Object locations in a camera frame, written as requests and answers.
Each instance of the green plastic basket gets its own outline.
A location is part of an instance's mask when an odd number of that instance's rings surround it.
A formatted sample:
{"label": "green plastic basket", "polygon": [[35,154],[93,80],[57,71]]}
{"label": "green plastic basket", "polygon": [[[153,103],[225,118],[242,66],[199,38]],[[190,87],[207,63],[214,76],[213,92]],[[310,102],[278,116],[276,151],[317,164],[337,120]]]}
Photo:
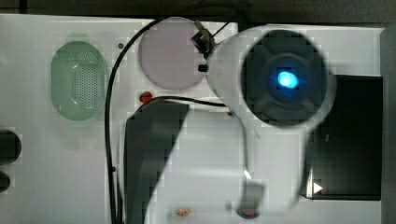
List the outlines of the green plastic basket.
{"label": "green plastic basket", "polygon": [[85,42],[67,43],[52,59],[53,105],[68,119],[92,118],[105,104],[106,77],[106,61],[99,50]]}

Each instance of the white surface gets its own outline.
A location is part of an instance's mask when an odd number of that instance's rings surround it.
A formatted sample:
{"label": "white surface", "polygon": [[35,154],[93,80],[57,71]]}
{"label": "white surface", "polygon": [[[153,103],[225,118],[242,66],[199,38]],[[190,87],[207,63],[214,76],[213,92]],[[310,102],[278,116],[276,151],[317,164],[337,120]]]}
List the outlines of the white surface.
{"label": "white surface", "polygon": [[[0,127],[17,133],[23,144],[15,163],[0,167],[12,178],[10,189],[0,194],[0,223],[109,223],[104,111],[83,122],[58,114],[50,101],[50,61],[68,39],[88,38],[110,68],[120,53],[118,44],[126,44],[148,22],[0,15]],[[216,30],[220,26],[210,23],[208,27]],[[224,30],[216,38],[235,34],[235,28]],[[75,37],[78,34],[87,36]],[[120,126],[139,106],[136,97],[141,91],[155,89],[143,78],[135,54],[134,46],[121,64],[114,87],[113,149]],[[215,97],[204,79],[193,90],[153,93]],[[285,217],[259,217],[247,222],[372,224],[380,223],[380,209],[380,202],[302,202]],[[206,220],[201,223],[208,223],[212,216],[223,214],[204,211],[199,218]],[[239,220],[234,216],[225,218]]]}
{"label": "white surface", "polygon": [[[226,113],[191,110],[153,192],[147,224],[223,223],[239,204],[244,183],[243,134],[239,120]],[[178,217],[178,208],[189,208]],[[209,211],[207,222],[200,215]]]}
{"label": "white surface", "polygon": [[335,75],[379,77],[379,35],[383,28],[287,25],[317,46]]}

